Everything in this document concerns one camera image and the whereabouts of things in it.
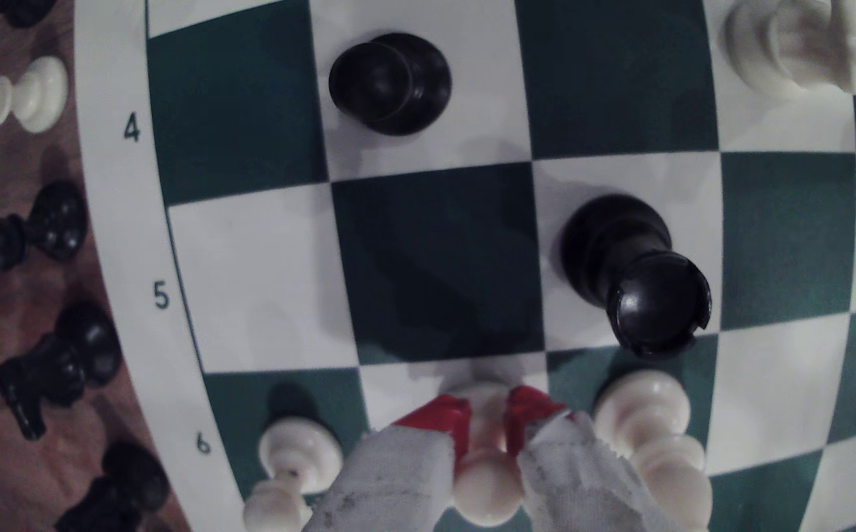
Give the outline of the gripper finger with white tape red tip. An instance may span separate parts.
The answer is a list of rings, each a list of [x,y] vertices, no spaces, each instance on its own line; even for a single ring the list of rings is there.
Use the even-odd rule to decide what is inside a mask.
[[[505,401],[505,439],[534,531],[682,531],[586,412],[519,385]]]
[[[363,438],[304,531],[433,531],[469,447],[471,406],[440,395]]]

